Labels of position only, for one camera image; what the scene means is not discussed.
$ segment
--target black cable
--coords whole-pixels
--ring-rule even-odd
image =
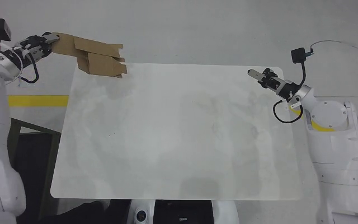
[[[275,118],[276,118],[277,120],[279,120],[279,122],[282,122],[282,123],[284,123],[284,124],[291,124],[291,123],[293,123],[293,122],[298,121],[298,120],[302,117],[302,115],[303,115],[303,107],[302,107],[302,105],[300,105],[300,110],[301,110],[301,112],[300,112],[300,115],[298,115],[297,118],[295,118],[294,120],[291,120],[291,121],[289,121],[289,122],[286,122],[286,121],[284,121],[284,120],[281,120],[281,119],[277,116],[277,114],[276,114],[276,106],[277,106],[278,104],[280,104],[280,103],[282,103],[282,100],[280,100],[280,101],[278,101],[277,103],[275,103],[275,104],[274,104],[274,107],[272,108],[273,111],[274,111],[274,116],[275,116]]]
[[[301,66],[302,66],[303,77],[302,77],[301,83],[298,85],[298,86],[299,86],[299,89],[302,87],[302,85],[303,85],[304,82],[306,81],[306,68],[305,68],[305,66],[304,66],[304,62],[301,62]]]
[[[298,89],[300,89],[300,88],[302,87],[302,85],[304,84],[304,82],[306,81],[306,68],[305,68],[305,66],[304,66],[304,62],[301,62],[301,66],[302,66],[303,76],[302,76],[302,81],[301,81],[301,83],[299,84]],[[284,120],[281,120],[281,119],[277,116],[277,114],[276,114],[276,106],[277,106],[278,104],[282,103],[282,102],[283,102],[283,101],[280,100],[280,101],[276,102],[276,103],[274,104],[274,106],[272,107],[272,110],[274,111],[274,116],[275,116],[275,118],[276,118],[277,120],[279,120],[280,122],[282,122],[282,123],[284,123],[284,124],[291,124],[291,123],[293,123],[293,122],[298,121],[298,120],[302,117],[303,107],[302,107],[302,105],[300,105],[300,110],[301,110],[301,112],[300,112],[300,115],[298,115],[297,118],[295,118],[294,120],[291,120],[291,121],[289,121],[289,122],[286,122],[286,121],[284,121]]]
[[[30,60],[31,60],[32,65],[34,65],[34,70],[35,70],[35,75],[36,75],[36,77],[35,77],[35,79],[32,80],[32,81],[29,81],[27,78],[23,78],[23,77],[21,77],[21,79],[24,80],[24,81],[27,82],[27,83],[31,83],[31,84],[32,84],[32,83],[37,82],[37,81],[39,80],[40,76],[39,76],[39,71],[37,70],[36,62],[35,62],[33,56],[31,55],[31,53],[29,54],[29,57],[30,57]]]

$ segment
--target black base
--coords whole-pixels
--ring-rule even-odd
[[[214,224],[210,200],[156,200],[153,224]]]

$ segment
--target white tabletop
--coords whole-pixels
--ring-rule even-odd
[[[291,126],[250,68],[266,67],[128,64],[123,79],[77,69],[52,196],[298,199]],[[277,114],[290,119],[284,104]]]

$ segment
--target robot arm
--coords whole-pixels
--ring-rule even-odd
[[[301,63],[304,72],[303,81],[299,85],[278,78],[269,68],[263,73],[250,69],[248,75],[255,78],[263,88],[272,90],[286,100],[291,108],[300,106],[302,112],[304,111],[306,119],[303,120],[309,153],[321,192],[321,207],[316,215],[317,223],[356,223],[358,221],[357,112],[350,102],[343,104],[330,100],[320,101],[314,97],[314,89],[303,84],[305,80],[303,62],[306,54],[304,49],[292,51],[293,62]],[[299,118],[283,123],[292,123]],[[317,131],[313,128],[313,122],[321,127],[331,128],[330,130],[334,128],[334,131]]]
[[[42,36],[29,36],[16,43],[12,49],[0,52],[0,78],[5,81],[13,80],[27,66],[33,64],[35,67],[40,59],[47,57],[52,52],[51,44],[57,40],[59,40],[59,36],[46,32]],[[29,83],[35,83],[37,79],[28,81],[23,78]]]
[[[51,43],[59,40],[59,37],[49,32],[42,36],[29,36],[13,48],[2,44],[1,40],[11,40],[11,32],[3,19],[0,19],[0,45],[7,50],[0,51],[0,223],[16,223],[16,216],[21,215],[26,208],[26,197],[22,180],[11,167],[8,158],[7,136],[11,119],[5,81],[16,79],[23,68],[33,64],[36,79],[21,79],[35,83],[38,79],[36,62],[51,53]]]

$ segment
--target cardboard box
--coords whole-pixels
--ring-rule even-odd
[[[122,44],[105,44],[68,34],[54,34],[59,35],[60,39],[52,43],[52,51],[76,57],[78,68],[82,71],[119,78],[121,74],[127,74],[126,65],[121,64],[124,58],[119,55]]]

